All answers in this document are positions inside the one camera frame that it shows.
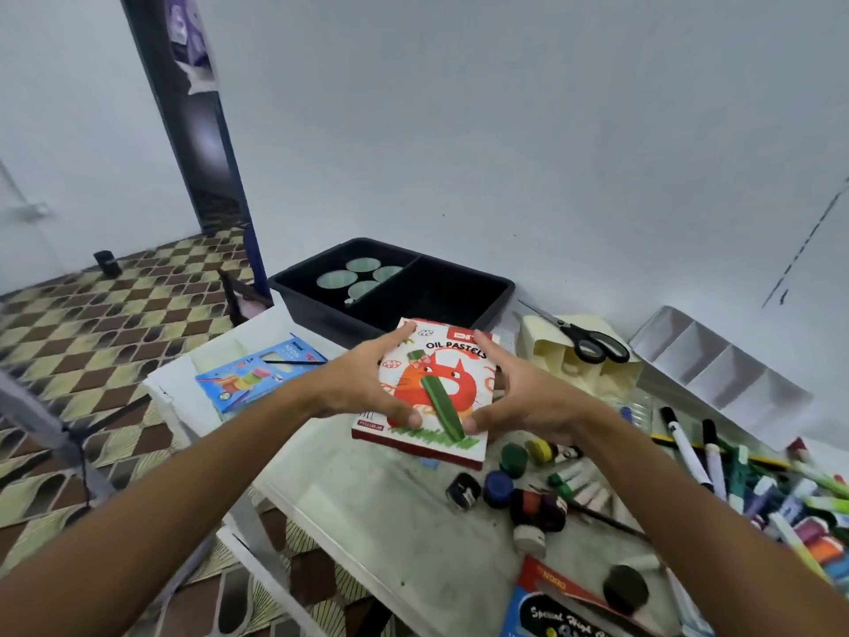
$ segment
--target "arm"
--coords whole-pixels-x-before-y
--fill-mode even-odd
[[[420,422],[377,365],[408,325],[280,386],[70,527],[0,580],[4,634],[121,635],[308,419],[379,411]]]
[[[708,492],[641,431],[591,395],[476,334],[507,395],[463,421],[577,444],[598,466],[717,634],[839,634],[849,604],[789,550]]]

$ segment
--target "door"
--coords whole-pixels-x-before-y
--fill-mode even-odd
[[[38,229],[41,209],[27,204],[0,161],[0,295],[63,274]]]

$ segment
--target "white shelf organizer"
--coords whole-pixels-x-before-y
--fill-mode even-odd
[[[809,423],[812,393],[676,308],[658,310],[631,348],[773,449],[786,448]]]

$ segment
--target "red cat illustration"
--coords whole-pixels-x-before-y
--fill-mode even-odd
[[[394,395],[412,406],[417,404],[432,406],[430,396],[427,395],[427,391],[421,385],[421,379],[425,375],[435,375],[441,378],[442,385],[445,386],[445,391],[451,398],[451,404],[454,405],[454,409],[462,419],[471,411],[474,399],[477,397],[477,385],[474,382],[474,377],[466,373],[462,360],[458,360],[455,367],[437,364],[436,353],[434,351],[430,355],[422,357],[419,361],[411,362],[398,379],[398,386],[395,388]],[[457,385],[456,388],[451,387],[450,382],[454,382]],[[389,424],[393,427],[399,426],[395,420],[389,420]]]

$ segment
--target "neon crayon box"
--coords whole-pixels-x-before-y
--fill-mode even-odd
[[[270,346],[260,353],[240,357],[234,362],[200,374],[195,379],[218,412],[230,414],[270,393],[284,382],[315,368],[271,364],[266,360],[326,362],[321,353],[301,338],[292,335],[285,342]]]
[[[408,320],[402,318],[398,326]],[[416,331],[387,353],[378,376],[383,388],[422,415],[419,429],[382,414],[360,414],[351,435],[425,458],[474,470],[483,467],[486,433],[466,436],[462,421],[491,404],[495,364],[474,342],[474,332],[416,319]],[[497,337],[490,335],[497,342]]]
[[[501,637],[656,637],[566,577],[526,556]]]

